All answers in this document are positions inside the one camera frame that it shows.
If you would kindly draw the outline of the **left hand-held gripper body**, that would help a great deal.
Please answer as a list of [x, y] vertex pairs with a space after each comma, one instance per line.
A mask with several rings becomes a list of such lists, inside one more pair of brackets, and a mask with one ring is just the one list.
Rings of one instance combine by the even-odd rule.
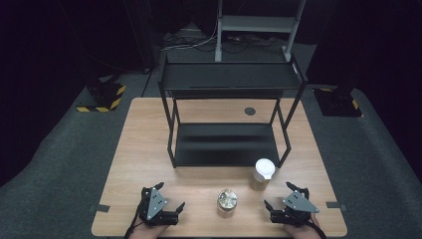
[[176, 225], [178, 211], [164, 211], [167, 200], [156, 187], [143, 188], [136, 208], [138, 218], [147, 226]]

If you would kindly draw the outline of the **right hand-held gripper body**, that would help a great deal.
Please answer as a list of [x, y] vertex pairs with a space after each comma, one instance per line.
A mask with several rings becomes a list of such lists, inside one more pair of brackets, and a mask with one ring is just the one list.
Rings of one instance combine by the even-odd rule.
[[283, 199], [284, 209], [270, 207], [270, 220], [273, 223], [294, 226], [306, 225], [313, 213], [319, 209], [309, 201], [309, 191], [306, 188], [293, 189], [292, 193]]

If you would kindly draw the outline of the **glass jar with gold lid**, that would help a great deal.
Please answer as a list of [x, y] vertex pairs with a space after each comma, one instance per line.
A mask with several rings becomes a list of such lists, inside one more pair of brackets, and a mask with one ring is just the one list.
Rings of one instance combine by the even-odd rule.
[[231, 189], [223, 189], [217, 198], [217, 214], [222, 218], [231, 217], [237, 207], [237, 194]]

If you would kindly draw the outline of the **black metal shelf rack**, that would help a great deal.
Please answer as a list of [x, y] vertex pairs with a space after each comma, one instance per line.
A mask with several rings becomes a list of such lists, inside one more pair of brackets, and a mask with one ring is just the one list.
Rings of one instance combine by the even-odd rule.
[[[292, 147], [288, 126], [308, 80], [297, 61], [185, 62], [160, 59], [158, 88], [169, 127], [167, 152], [173, 167], [253, 166], [260, 158], [281, 167]], [[270, 100], [265, 121], [182, 120], [177, 103]]]

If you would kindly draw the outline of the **person's right hand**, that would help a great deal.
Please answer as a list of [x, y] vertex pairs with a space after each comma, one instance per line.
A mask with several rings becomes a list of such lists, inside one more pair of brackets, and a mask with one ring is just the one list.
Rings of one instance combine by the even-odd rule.
[[283, 228], [294, 239], [321, 239], [319, 234], [308, 225], [296, 227], [294, 225], [285, 224]]

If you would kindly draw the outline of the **grey tape strip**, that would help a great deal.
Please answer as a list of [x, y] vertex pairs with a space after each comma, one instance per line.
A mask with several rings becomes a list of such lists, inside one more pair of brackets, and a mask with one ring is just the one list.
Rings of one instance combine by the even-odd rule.
[[327, 202], [326, 203], [326, 207], [327, 208], [337, 208], [342, 212], [347, 211], [347, 206], [344, 203], [339, 203], [339, 202]]

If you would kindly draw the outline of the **black yellow striped stand base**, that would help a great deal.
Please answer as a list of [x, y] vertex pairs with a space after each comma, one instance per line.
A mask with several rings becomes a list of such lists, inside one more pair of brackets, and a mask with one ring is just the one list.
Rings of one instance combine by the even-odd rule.
[[98, 82], [88, 86], [88, 92], [94, 100], [93, 105], [76, 105], [80, 113], [114, 111], [120, 103], [125, 86], [119, 83]]
[[351, 95], [351, 89], [313, 89], [316, 101], [325, 117], [360, 118], [362, 112]]

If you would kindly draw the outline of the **grey metal stand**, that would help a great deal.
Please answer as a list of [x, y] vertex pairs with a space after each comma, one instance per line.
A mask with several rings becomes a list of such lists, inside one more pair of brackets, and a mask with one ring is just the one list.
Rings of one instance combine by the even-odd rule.
[[288, 34], [288, 42], [282, 47], [284, 59], [288, 62], [292, 56], [293, 43], [301, 23], [306, 2], [307, 0], [299, 0], [299, 6], [294, 17], [264, 17], [224, 15], [223, 0], [218, 0], [217, 40], [214, 60], [216, 62], [222, 61], [222, 33], [234, 31]]

